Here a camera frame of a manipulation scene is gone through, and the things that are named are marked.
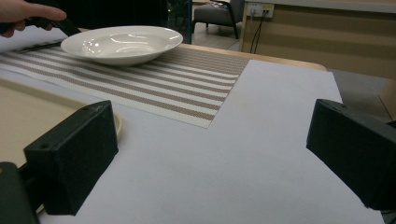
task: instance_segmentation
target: placemat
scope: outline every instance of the placemat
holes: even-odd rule
[[[61,48],[0,54],[1,68],[207,128],[248,59],[176,49],[135,67],[77,59]]]

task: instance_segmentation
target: gray chair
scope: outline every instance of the gray chair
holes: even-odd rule
[[[243,19],[245,0],[230,0],[230,2],[211,0],[212,2],[222,3],[225,7],[214,7],[212,4],[202,5],[194,10],[194,20],[192,21],[191,32],[194,33],[195,23],[202,22],[223,26],[232,26],[236,39],[238,31],[236,24]]]

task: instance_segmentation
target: black object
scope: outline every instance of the black object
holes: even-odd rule
[[[67,17],[80,28],[125,25],[166,27],[167,0],[57,0]]]
[[[317,100],[306,147],[366,207],[396,209],[396,129],[345,105]]]
[[[38,223],[18,168],[11,162],[0,162],[0,223]]]
[[[9,218],[0,223],[34,223],[12,219],[27,216],[28,205],[31,211],[44,204],[50,215],[74,216],[118,153],[111,103],[81,108],[26,147],[24,153],[27,162],[18,172],[10,168],[12,163],[0,163],[0,211],[15,215],[0,214]]]
[[[27,0],[26,2],[46,5],[50,7],[60,7],[55,0]],[[52,24],[54,27],[58,27],[59,29],[61,29],[68,36],[81,33],[78,27],[67,18],[64,19],[63,21],[50,21],[46,18],[33,17],[33,18],[29,18],[27,22],[32,23],[36,27],[40,27],[43,29],[46,28],[49,24]],[[0,23],[0,34],[3,34],[12,25],[13,25],[12,22]]]

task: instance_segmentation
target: electrical outlet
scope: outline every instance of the electrical outlet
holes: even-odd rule
[[[247,14],[249,16],[253,15],[253,17],[261,17],[262,12],[264,10],[267,11],[265,14],[265,18],[273,18],[274,16],[274,4],[269,4],[269,3],[248,3],[247,5]]]

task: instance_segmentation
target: cable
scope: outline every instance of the cable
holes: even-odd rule
[[[260,33],[262,32],[262,22],[264,21],[264,18],[265,18],[265,16],[267,15],[267,13],[268,13],[267,10],[264,10],[264,11],[262,12],[262,19],[260,20],[259,27],[257,27],[256,33],[254,34],[253,39],[252,39],[252,41],[251,41],[250,53],[252,53],[253,45],[254,45],[254,40],[256,39],[256,35],[259,34],[259,35],[257,36],[257,39],[256,39],[256,47],[255,47],[255,49],[254,49],[254,53],[256,53],[257,45],[258,45],[259,39],[260,39]]]

